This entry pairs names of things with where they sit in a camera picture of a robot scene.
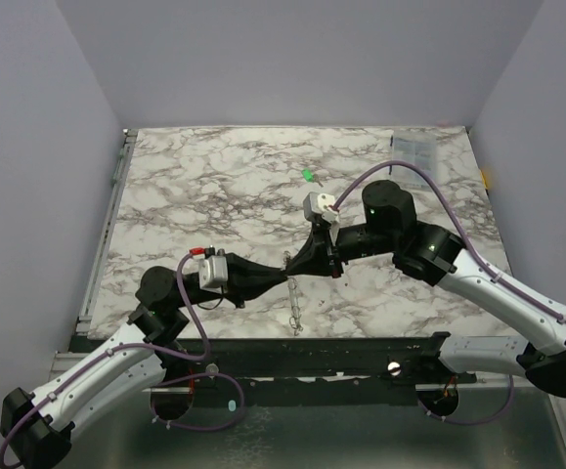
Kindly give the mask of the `green tagged key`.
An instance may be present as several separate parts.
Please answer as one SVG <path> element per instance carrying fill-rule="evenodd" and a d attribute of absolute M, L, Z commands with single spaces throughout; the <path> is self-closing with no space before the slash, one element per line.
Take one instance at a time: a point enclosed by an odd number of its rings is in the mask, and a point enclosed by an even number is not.
<path fill-rule="evenodd" d="M 303 169 L 301 174 L 306 182 L 317 184 L 320 187 L 323 185 L 319 177 L 309 169 Z"/>

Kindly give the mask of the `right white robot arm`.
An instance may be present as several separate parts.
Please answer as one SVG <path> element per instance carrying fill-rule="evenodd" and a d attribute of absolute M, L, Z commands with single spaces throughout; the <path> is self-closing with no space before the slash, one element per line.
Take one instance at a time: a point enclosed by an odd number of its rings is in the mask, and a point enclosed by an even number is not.
<path fill-rule="evenodd" d="M 389 254 L 404 275 L 474 303 L 516 332 L 507 337 L 447 335 L 440 348 L 418 359 L 426 380 L 486 371 L 524 377 L 538 389 L 566 398 L 565 305 L 489 264 L 463 237 L 418 221 L 413 196 L 391 181 L 363 189 L 362 225 L 338 227 L 334 202 L 325 193 L 305 197 L 312 229 L 286 265 L 288 275 L 338 278 L 351 260 Z"/>

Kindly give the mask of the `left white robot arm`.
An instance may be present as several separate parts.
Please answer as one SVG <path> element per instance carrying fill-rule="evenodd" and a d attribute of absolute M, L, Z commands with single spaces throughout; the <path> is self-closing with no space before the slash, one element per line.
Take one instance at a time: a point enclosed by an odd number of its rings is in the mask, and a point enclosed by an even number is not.
<path fill-rule="evenodd" d="M 196 304 L 222 299 L 241 308 L 286 279 L 280 269 L 213 248 L 190 250 L 174 270 L 148 269 L 136 310 L 109 339 L 52 381 L 5 397 L 0 467 L 8 450 L 17 467 L 55 467 L 74 434 L 118 402 L 149 386 L 175 385 L 186 366 L 209 362 L 212 347 Z"/>

